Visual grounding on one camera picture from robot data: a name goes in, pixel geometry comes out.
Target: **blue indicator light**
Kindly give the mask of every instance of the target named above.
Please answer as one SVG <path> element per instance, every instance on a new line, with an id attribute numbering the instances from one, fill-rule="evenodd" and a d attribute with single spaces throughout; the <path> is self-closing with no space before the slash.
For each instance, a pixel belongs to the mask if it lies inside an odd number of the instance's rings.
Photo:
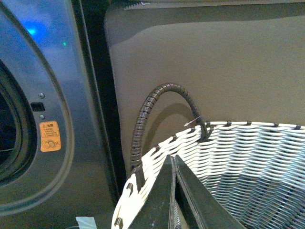
<path id="1" fill-rule="evenodd" d="M 30 33 L 30 35 L 34 35 L 36 33 L 35 29 L 28 29 L 28 32 Z"/>
<path id="2" fill-rule="evenodd" d="M 47 28 L 40 21 L 22 21 L 21 23 L 36 42 L 46 37 Z"/>

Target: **white paper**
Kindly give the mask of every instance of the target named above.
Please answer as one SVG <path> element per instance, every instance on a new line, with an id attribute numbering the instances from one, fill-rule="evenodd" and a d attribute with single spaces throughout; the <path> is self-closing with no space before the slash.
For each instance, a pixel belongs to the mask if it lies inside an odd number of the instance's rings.
<path id="1" fill-rule="evenodd" d="M 97 229 L 94 217 L 76 217 L 80 229 Z"/>

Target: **gray upholstered panel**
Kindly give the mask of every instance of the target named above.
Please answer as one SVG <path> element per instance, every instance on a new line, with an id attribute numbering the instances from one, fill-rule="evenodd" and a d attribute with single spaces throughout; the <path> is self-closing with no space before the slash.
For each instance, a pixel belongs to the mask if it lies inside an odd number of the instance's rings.
<path id="1" fill-rule="evenodd" d="M 138 109 L 164 82 L 184 85 L 209 121 L 305 125 L 303 3 L 113 7 L 106 31 L 125 160 Z M 185 129 L 191 119 L 182 98 L 164 95 L 148 122 L 144 150 Z"/>

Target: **screw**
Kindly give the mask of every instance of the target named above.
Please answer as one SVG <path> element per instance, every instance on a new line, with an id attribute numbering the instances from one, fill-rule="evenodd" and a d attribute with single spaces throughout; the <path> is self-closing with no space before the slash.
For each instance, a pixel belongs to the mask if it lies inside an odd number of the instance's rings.
<path id="1" fill-rule="evenodd" d="M 44 93 L 39 93 L 39 98 L 40 98 L 40 99 L 43 99 L 44 97 L 46 97 L 46 96 L 44 95 Z"/>

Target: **white tag string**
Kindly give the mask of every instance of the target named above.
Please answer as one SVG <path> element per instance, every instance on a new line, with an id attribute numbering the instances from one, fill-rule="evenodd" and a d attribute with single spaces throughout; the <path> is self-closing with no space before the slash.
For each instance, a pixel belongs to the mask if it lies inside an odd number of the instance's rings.
<path id="1" fill-rule="evenodd" d="M 195 118 L 194 120 L 190 121 L 189 123 L 186 123 L 184 126 L 188 126 L 189 124 L 191 124 L 192 122 L 196 121 L 198 118 L 200 118 L 201 116 Z"/>

